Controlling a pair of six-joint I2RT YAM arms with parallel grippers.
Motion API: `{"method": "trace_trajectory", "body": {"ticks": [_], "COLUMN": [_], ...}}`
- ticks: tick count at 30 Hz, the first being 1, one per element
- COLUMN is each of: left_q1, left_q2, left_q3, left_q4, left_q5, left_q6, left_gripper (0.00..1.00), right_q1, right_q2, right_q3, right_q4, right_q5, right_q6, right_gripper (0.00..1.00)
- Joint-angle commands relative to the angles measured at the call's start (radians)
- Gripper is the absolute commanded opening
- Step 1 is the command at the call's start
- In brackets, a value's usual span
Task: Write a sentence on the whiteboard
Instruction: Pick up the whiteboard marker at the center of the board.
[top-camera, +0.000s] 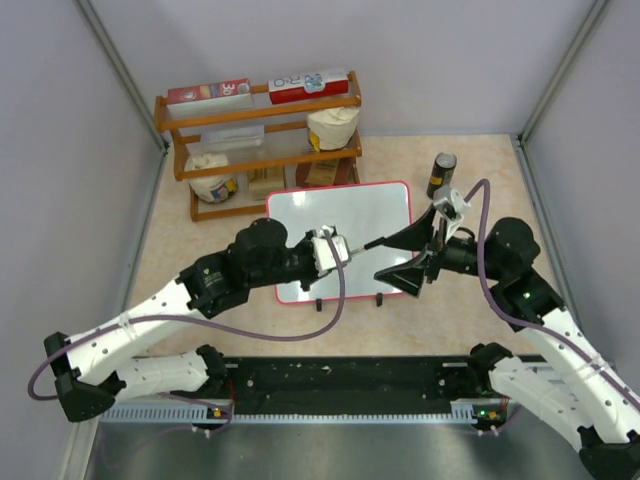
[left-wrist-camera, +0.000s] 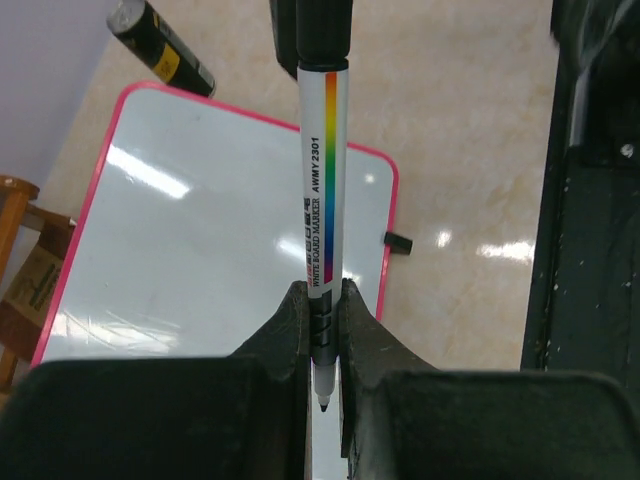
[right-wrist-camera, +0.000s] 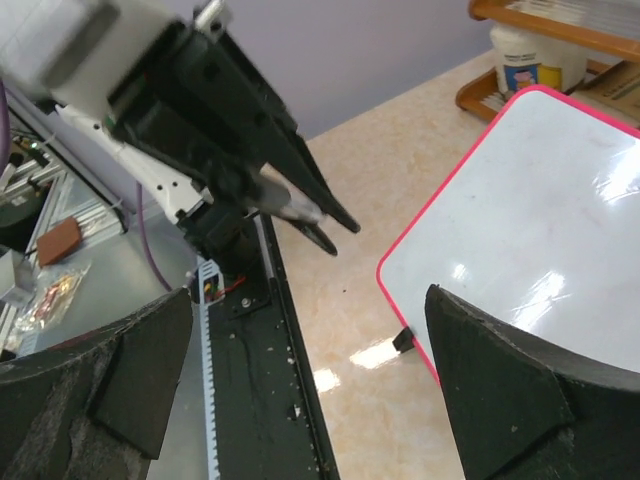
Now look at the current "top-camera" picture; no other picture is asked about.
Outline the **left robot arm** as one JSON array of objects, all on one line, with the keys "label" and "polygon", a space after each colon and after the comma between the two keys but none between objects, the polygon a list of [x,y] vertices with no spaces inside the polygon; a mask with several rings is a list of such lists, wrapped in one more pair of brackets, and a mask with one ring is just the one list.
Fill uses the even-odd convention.
[{"label": "left robot arm", "polygon": [[334,261],[328,236],[311,231],[289,248],[282,223],[256,220],[224,250],[198,258],[156,294],[95,330],[47,337],[66,418],[82,422],[120,401],[154,394],[215,398],[227,383],[215,348],[167,357],[142,352],[190,322],[203,323],[246,303],[253,289],[291,282],[309,287]]}]

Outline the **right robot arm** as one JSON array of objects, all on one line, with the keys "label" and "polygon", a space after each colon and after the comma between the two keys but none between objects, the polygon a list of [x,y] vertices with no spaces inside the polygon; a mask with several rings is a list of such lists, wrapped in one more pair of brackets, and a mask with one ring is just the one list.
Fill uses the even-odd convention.
[{"label": "right robot arm", "polygon": [[542,378],[498,343],[476,345],[467,384],[515,400],[561,435],[595,479],[639,476],[639,397],[602,359],[565,301],[533,267],[540,247],[521,219],[505,217],[477,237],[455,237],[470,205],[433,202],[413,224],[368,244],[411,251],[375,279],[413,297],[447,270],[479,278],[491,309],[534,345],[563,384]]}]

